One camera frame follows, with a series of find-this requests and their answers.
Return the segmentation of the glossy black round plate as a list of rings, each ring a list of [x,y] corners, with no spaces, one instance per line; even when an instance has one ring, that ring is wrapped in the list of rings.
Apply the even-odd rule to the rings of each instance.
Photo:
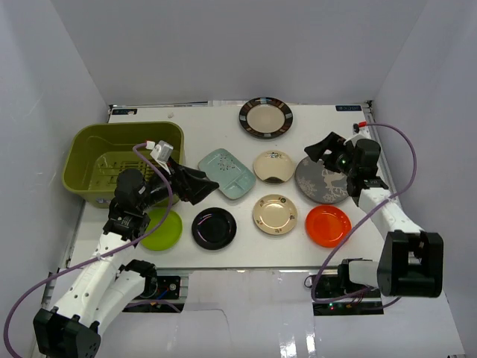
[[[234,240],[236,231],[237,224],[234,216],[220,207],[202,210],[192,222],[194,241],[209,251],[227,247]]]

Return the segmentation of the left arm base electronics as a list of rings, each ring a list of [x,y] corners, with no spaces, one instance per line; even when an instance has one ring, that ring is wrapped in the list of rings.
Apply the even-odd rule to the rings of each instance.
[[[137,296],[124,309],[124,313],[181,313],[184,308],[181,298],[180,276],[158,276],[147,290]]]

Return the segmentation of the lime green round plate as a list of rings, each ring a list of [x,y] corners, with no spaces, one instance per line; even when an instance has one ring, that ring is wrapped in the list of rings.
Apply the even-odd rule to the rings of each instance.
[[[146,229],[147,233],[159,224],[165,215],[165,211],[165,207],[158,207],[148,213],[151,221]],[[150,251],[165,251],[172,248],[178,242],[182,231],[183,223],[181,217],[171,210],[161,226],[145,237],[140,243]]]

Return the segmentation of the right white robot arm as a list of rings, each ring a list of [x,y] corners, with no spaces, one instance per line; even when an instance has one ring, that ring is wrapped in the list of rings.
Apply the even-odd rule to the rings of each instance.
[[[343,174],[347,192],[384,239],[379,261],[346,259],[338,267],[337,290],[354,297],[378,289],[388,297],[437,298],[443,287],[443,239],[424,231],[395,202],[378,176],[381,147],[360,134],[345,139],[332,132],[305,149],[326,169]]]

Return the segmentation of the light blue rectangular divided plate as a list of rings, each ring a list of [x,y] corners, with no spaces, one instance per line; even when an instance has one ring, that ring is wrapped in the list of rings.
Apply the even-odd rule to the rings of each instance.
[[[242,198],[256,183],[255,174],[224,148],[207,154],[198,163],[198,168],[218,183],[219,190],[230,200]]]

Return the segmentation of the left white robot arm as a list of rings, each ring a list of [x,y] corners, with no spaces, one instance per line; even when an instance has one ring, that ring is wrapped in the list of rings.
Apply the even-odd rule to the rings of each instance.
[[[118,175],[108,220],[92,262],[80,270],[52,308],[41,309],[34,317],[42,354],[94,357],[110,322],[134,298],[148,298],[156,292],[155,265],[130,257],[151,221],[148,209],[169,195],[197,204],[219,187],[204,172],[181,166],[173,159],[166,165],[150,179],[138,169],[125,169]]]

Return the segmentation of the cream plate with red marks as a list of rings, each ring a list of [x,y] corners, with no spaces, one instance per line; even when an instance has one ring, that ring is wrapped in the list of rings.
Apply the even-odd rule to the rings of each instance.
[[[270,235],[279,236],[292,231],[297,225],[297,219],[294,202],[284,195],[265,195],[253,207],[255,225]]]

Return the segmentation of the grey deer snowflake plate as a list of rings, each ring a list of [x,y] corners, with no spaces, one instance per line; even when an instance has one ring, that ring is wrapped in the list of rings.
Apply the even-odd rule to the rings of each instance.
[[[337,204],[348,198],[346,177],[326,169],[321,160],[303,158],[297,164],[294,179],[300,191],[319,204]]]

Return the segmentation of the dark striped rim plate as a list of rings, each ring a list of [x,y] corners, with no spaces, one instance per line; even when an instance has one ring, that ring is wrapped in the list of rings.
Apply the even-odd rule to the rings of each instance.
[[[252,137],[269,140],[285,134],[292,126],[294,115],[285,102],[271,97],[258,97],[241,107],[238,120]]]

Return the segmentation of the orange round plate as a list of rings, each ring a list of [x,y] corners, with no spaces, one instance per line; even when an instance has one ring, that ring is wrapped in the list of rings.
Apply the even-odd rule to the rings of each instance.
[[[313,208],[305,220],[305,229],[311,241],[324,248],[335,248],[351,228],[346,213],[332,205]]]

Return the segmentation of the cream bowl with dark patch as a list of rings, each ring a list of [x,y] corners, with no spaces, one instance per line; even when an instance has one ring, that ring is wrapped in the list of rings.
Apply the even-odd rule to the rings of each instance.
[[[294,175],[293,160],[282,151],[265,151],[253,162],[253,170],[261,181],[270,184],[281,184]]]

